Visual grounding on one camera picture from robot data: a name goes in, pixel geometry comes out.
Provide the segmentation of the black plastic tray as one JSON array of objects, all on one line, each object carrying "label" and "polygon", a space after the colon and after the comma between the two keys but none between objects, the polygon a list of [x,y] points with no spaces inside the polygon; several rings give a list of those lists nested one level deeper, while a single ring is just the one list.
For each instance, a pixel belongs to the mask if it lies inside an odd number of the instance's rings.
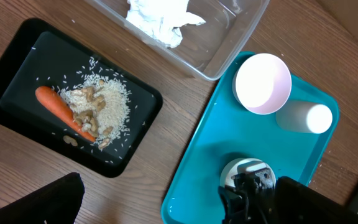
[{"label": "black plastic tray", "polygon": [[[78,88],[93,74],[117,80],[129,94],[124,129],[99,149],[36,99],[35,91]],[[119,176],[158,115],[158,90],[47,22],[24,21],[0,58],[0,124],[109,178]]]}]

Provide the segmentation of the white upturned cup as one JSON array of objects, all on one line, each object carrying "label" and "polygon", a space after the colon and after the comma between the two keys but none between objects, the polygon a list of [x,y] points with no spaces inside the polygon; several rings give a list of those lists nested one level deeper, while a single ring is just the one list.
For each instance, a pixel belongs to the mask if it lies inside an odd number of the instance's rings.
[{"label": "white upturned cup", "polygon": [[275,113],[278,126],[287,131],[321,134],[333,122],[331,110],[323,104],[301,100],[288,100]]}]

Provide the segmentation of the pink bowl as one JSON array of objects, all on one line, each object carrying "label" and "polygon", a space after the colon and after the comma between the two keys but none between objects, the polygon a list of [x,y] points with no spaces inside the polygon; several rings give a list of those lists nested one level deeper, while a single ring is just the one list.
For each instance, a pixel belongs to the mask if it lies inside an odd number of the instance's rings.
[{"label": "pink bowl", "polygon": [[266,115],[278,111],[289,99],[291,74],[282,59],[255,54],[237,69],[232,80],[235,99],[248,111]]}]

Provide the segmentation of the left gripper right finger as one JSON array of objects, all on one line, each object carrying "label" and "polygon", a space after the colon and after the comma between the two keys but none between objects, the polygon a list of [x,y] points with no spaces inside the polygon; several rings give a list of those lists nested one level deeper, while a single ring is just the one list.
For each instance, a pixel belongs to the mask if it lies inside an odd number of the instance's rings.
[{"label": "left gripper right finger", "polygon": [[289,178],[276,182],[275,223],[358,224],[358,214]]}]

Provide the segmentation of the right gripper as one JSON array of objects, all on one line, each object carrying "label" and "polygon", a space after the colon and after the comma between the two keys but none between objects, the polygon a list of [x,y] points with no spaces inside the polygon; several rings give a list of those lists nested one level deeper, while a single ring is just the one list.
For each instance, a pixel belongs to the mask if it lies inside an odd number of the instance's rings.
[{"label": "right gripper", "polygon": [[275,223],[275,184],[269,168],[231,177],[233,187],[219,187],[225,215],[223,224]]}]

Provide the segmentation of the white bowl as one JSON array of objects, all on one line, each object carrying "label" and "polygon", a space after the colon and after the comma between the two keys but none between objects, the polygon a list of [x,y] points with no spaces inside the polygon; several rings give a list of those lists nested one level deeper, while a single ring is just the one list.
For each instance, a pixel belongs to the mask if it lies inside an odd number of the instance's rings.
[{"label": "white bowl", "polygon": [[262,169],[268,169],[267,182],[269,186],[274,188],[276,185],[276,177],[273,169],[264,161],[255,158],[238,158],[226,164],[223,171],[221,172],[220,186],[235,187],[232,176],[241,172],[245,174],[251,174],[256,171],[261,171]]}]

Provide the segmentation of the clear plastic bin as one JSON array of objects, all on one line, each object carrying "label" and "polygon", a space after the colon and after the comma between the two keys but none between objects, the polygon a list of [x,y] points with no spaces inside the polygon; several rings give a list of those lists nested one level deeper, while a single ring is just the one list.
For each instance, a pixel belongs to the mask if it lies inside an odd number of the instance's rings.
[{"label": "clear plastic bin", "polygon": [[88,4],[196,78],[215,81],[234,61],[256,28],[269,0],[190,0],[188,10],[206,22],[181,27],[178,47],[164,47],[126,20],[126,1],[88,0]]}]

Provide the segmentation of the orange carrot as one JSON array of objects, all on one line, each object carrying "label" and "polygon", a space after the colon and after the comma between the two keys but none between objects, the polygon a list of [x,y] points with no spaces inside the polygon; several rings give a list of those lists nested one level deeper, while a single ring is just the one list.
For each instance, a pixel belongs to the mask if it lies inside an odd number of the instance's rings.
[{"label": "orange carrot", "polygon": [[54,114],[58,119],[63,121],[72,130],[88,141],[95,142],[96,138],[88,132],[81,130],[81,126],[73,119],[73,112],[68,105],[60,98],[60,96],[47,86],[40,86],[35,91],[38,102],[44,106],[49,112]]}]

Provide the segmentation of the food scraps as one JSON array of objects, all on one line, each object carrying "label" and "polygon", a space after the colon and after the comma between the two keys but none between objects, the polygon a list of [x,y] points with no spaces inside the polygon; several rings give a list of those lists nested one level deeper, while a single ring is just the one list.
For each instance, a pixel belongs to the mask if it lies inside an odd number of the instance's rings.
[{"label": "food scraps", "polygon": [[[95,142],[89,141],[89,145],[98,148],[105,163],[118,165],[124,161],[124,157],[118,154],[116,148],[113,149],[113,154],[108,154],[107,148],[119,139],[129,142],[129,97],[132,92],[128,89],[129,82],[124,79],[123,74],[111,68],[103,68],[98,62],[91,56],[89,65],[83,65],[81,70],[76,71],[81,76],[81,83],[74,85],[72,89],[48,87],[57,92],[72,110],[73,119],[81,126],[81,130],[96,138]],[[78,136],[80,135],[75,131],[73,136],[66,134],[63,142],[78,147]]]}]

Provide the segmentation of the white napkin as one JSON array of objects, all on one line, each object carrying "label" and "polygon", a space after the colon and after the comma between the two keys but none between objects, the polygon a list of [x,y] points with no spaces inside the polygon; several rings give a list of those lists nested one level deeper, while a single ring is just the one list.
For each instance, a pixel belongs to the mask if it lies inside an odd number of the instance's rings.
[{"label": "white napkin", "polygon": [[181,27],[206,22],[187,11],[188,0],[127,0],[127,3],[130,9],[126,20],[166,48],[181,44]]}]

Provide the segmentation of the teal serving tray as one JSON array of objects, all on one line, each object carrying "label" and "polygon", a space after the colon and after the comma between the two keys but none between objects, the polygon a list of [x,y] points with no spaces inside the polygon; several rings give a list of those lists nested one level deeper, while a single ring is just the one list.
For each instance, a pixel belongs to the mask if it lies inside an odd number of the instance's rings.
[{"label": "teal serving tray", "polygon": [[234,159],[266,162],[276,177],[308,185],[339,121],[336,100],[293,75],[290,98],[326,105],[333,114],[323,134],[282,130],[275,115],[258,115],[241,106],[232,92],[234,74],[253,52],[240,52],[219,80],[162,203],[162,221],[221,223],[218,194],[224,166]]}]

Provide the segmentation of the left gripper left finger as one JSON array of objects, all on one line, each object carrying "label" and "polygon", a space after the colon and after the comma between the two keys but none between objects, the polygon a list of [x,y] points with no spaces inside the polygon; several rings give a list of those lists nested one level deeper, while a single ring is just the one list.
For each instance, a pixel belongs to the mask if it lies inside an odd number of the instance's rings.
[{"label": "left gripper left finger", "polygon": [[84,194],[80,174],[69,173],[0,208],[0,223],[74,223]]}]

